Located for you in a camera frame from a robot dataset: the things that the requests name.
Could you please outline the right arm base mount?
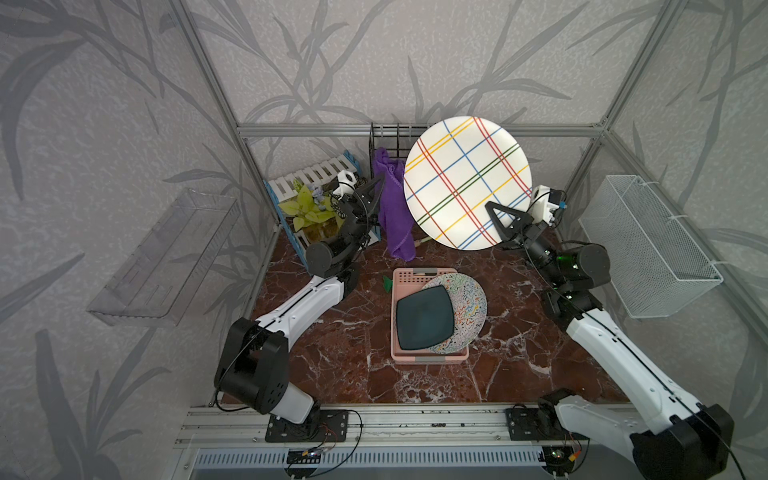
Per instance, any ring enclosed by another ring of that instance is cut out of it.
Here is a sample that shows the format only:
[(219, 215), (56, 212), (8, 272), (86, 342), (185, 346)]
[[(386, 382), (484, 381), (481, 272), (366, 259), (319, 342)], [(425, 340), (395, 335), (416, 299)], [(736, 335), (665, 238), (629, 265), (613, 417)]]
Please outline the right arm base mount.
[(516, 403), (504, 410), (508, 434), (512, 441), (586, 440), (579, 433), (566, 430), (558, 419), (555, 406), (574, 392), (561, 388), (540, 397), (535, 405)]

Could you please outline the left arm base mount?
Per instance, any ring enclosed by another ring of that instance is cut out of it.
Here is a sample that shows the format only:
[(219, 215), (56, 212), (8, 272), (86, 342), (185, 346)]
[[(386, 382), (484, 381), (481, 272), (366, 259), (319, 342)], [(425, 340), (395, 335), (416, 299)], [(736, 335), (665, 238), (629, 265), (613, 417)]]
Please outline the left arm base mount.
[(350, 410), (314, 409), (300, 424), (271, 415), (265, 434), (267, 443), (341, 443), (347, 438)]

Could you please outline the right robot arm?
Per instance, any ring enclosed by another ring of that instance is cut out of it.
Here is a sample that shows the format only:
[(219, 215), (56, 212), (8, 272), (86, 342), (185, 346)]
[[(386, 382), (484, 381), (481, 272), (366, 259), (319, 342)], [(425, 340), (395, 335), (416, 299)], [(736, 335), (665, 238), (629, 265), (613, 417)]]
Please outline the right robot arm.
[(601, 365), (635, 409), (622, 415), (560, 391), (545, 403), (559, 425), (622, 455), (646, 479), (709, 479), (722, 473), (734, 459), (732, 417), (718, 404), (704, 405), (666, 375), (592, 294), (610, 280), (607, 250), (585, 242), (558, 250), (542, 235), (545, 221), (492, 201), (485, 209), (502, 246), (522, 249), (547, 284), (542, 302), (548, 318)]

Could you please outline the dark green square plate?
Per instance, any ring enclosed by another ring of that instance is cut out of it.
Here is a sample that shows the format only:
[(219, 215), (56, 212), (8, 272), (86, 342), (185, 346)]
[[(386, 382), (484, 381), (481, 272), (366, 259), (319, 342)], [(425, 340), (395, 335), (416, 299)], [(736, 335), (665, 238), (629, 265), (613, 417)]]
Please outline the dark green square plate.
[(395, 326), (399, 347), (406, 351), (428, 349), (451, 338), (455, 315), (447, 289), (438, 285), (398, 300)]

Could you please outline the colourful patterned round plate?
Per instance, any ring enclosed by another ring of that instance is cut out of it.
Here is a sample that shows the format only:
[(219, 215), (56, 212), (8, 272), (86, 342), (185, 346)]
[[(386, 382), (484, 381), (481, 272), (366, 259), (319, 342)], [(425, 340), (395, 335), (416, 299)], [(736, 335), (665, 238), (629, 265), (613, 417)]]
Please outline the colourful patterned round plate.
[(440, 275), (429, 281), (423, 291), (443, 289), (454, 315), (453, 333), (429, 350), (443, 355), (457, 353), (474, 341), (482, 330), (488, 311), (485, 291), (472, 277), (461, 273)]

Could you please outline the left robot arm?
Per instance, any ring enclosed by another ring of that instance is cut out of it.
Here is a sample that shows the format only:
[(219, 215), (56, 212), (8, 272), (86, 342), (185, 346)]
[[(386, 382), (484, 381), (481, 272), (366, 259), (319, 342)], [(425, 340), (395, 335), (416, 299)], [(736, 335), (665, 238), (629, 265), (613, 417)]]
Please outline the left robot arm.
[(214, 375), (215, 403), (228, 395), (244, 408), (294, 425), (312, 427), (320, 421), (319, 402), (290, 382), (291, 349), (357, 286), (358, 256), (379, 224), (383, 183), (382, 174), (361, 186), (338, 182), (347, 188), (337, 200), (340, 230), (306, 250), (313, 277), (300, 291), (255, 321), (241, 318), (231, 325)]

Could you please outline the purple cloth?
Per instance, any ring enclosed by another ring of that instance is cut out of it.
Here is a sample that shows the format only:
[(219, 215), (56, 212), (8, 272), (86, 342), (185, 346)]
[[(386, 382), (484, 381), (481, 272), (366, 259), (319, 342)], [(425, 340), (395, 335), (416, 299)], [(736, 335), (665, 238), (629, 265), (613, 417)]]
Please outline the purple cloth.
[(388, 251), (394, 258), (410, 262), (416, 251), (412, 235), (414, 219), (404, 191), (405, 164), (390, 157), (385, 148), (378, 148), (374, 152), (373, 173), (383, 176), (379, 223), (385, 233)]

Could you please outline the striped plaid round plate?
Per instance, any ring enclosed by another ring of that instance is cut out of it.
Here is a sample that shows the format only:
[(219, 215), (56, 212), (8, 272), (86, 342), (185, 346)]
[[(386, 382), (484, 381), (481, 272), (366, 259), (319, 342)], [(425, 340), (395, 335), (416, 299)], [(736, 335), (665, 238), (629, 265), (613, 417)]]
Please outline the striped plaid round plate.
[(520, 143), (500, 125), (475, 116), (427, 128), (411, 147), (403, 184), (416, 224), (437, 243), (461, 251), (499, 244), (485, 205), (524, 211), (534, 188)]

